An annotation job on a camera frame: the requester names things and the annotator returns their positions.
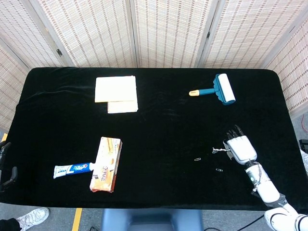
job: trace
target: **pant leg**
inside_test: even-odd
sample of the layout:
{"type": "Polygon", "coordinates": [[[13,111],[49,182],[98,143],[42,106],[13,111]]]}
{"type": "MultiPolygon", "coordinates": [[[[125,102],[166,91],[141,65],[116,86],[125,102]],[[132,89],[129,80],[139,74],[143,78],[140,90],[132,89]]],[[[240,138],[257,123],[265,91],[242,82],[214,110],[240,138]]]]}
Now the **pant leg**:
{"type": "Polygon", "coordinates": [[[0,231],[20,231],[21,228],[16,219],[0,220],[0,231]]]}

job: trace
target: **sneaker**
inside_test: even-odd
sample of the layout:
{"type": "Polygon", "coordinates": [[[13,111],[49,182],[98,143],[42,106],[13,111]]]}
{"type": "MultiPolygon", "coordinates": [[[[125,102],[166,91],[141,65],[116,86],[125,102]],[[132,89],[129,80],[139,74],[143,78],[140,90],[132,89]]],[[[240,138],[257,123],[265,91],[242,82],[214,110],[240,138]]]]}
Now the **sneaker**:
{"type": "Polygon", "coordinates": [[[49,216],[48,208],[37,208],[29,212],[28,214],[17,218],[21,231],[26,231],[32,226],[39,225],[49,216]]]}

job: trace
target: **white robotic arm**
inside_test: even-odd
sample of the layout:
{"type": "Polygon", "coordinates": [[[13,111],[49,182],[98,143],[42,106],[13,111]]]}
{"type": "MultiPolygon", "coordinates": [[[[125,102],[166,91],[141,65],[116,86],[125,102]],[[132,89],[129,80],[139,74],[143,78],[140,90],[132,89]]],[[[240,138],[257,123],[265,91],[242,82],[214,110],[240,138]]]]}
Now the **white robotic arm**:
{"type": "Polygon", "coordinates": [[[253,192],[258,192],[266,206],[274,207],[264,214],[268,226],[275,231],[308,231],[308,216],[298,214],[278,192],[262,165],[256,161],[257,153],[242,130],[235,125],[235,130],[229,130],[227,136],[228,140],[223,143],[228,156],[246,167],[254,185],[253,192]]]}

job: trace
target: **person's leg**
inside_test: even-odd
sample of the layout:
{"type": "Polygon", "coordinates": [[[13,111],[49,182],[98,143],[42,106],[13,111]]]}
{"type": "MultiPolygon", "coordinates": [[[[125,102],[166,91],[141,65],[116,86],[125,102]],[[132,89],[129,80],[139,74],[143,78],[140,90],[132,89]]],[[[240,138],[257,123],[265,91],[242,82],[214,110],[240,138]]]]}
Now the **person's leg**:
{"type": "Polygon", "coordinates": [[[32,226],[39,225],[44,222],[49,216],[48,208],[37,208],[29,212],[28,214],[17,218],[16,220],[21,227],[21,231],[26,231],[30,229],[32,226]]]}
{"type": "Polygon", "coordinates": [[[9,220],[0,220],[0,231],[20,231],[20,225],[14,218],[9,220]]]}

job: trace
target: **toothpaste tube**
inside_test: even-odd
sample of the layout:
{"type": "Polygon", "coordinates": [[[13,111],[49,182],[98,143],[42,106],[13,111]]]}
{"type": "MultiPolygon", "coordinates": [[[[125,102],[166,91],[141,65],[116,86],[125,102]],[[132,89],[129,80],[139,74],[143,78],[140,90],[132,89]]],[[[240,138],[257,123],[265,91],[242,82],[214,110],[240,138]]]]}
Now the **toothpaste tube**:
{"type": "Polygon", "coordinates": [[[62,177],[65,175],[73,175],[83,172],[91,172],[94,170],[94,163],[83,163],[77,165],[55,166],[53,178],[62,177]]]}

